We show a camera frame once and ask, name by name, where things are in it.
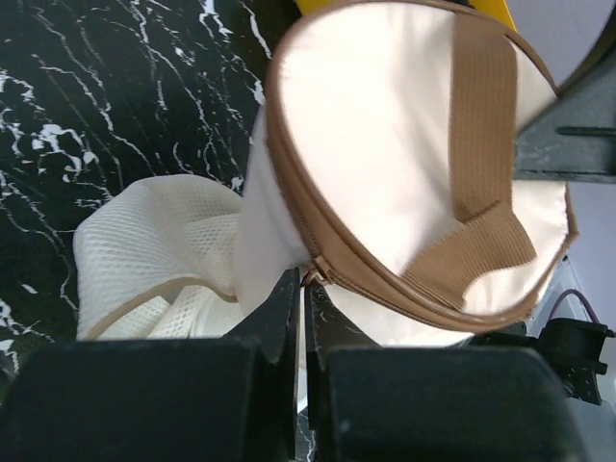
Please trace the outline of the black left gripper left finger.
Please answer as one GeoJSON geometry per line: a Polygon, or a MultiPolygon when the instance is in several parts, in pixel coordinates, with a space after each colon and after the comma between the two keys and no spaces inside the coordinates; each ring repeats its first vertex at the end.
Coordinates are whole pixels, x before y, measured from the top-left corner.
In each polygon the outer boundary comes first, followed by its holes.
{"type": "Polygon", "coordinates": [[[291,461],[296,270],[216,339],[56,344],[1,408],[5,461],[291,461]]]}

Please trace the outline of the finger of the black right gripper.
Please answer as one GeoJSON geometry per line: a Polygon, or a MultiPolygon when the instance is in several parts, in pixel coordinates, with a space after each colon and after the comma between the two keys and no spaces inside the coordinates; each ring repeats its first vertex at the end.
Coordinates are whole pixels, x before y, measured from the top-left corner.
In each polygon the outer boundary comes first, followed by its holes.
{"type": "Polygon", "coordinates": [[[578,72],[516,139],[515,177],[615,182],[615,30],[603,30],[578,72]]]}

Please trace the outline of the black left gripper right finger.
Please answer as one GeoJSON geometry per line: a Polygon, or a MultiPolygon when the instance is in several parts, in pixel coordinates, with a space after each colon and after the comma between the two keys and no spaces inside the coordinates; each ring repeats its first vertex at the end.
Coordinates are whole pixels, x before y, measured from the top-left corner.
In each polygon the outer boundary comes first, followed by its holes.
{"type": "Polygon", "coordinates": [[[320,461],[583,461],[562,387],[535,352],[382,347],[325,289],[304,293],[320,461]]]}

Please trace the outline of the cream laundry bag brown trim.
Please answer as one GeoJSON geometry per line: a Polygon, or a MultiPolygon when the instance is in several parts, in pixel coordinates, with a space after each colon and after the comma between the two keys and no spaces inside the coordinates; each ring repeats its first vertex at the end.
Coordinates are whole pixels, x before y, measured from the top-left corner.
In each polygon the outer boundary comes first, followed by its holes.
{"type": "Polygon", "coordinates": [[[577,236],[563,181],[515,176],[556,98],[535,50],[444,1],[338,1],[269,64],[233,271],[254,311],[285,270],[383,346],[446,347],[528,318],[577,236]]]}

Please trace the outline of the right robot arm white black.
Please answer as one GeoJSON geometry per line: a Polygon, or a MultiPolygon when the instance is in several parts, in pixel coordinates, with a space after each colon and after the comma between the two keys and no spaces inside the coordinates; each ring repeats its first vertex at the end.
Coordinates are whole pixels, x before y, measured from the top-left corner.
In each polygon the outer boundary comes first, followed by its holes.
{"type": "MultiPolygon", "coordinates": [[[[605,25],[557,102],[521,132],[516,149],[519,179],[614,183],[614,22],[605,25]]],[[[612,329],[595,321],[556,319],[548,321],[534,348],[559,378],[565,399],[599,409],[597,378],[614,370],[600,356],[614,338],[612,329]]]]}

